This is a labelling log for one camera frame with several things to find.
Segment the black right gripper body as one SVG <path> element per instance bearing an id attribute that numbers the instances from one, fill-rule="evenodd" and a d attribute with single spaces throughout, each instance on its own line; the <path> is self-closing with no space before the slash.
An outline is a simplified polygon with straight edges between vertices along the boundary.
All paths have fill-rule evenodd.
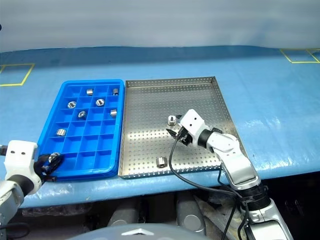
<path id="1" fill-rule="evenodd" d="M 193 137 L 189 134 L 185 127 L 181 127 L 175 134 L 175 138 L 178 139 L 183 145 L 188 146 L 193 143 Z"/>

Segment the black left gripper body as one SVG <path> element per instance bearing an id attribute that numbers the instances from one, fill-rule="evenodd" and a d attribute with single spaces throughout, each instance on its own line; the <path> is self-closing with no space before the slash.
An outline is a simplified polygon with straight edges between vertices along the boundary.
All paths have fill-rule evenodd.
<path id="1" fill-rule="evenodd" d="M 55 182 L 57 180 L 56 176 L 52 176 L 51 174 L 46 174 L 46 165 L 49 161 L 45 163 L 38 163 L 37 161 L 34 163 L 34 171 L 39 176 L 42 182 Z"/>

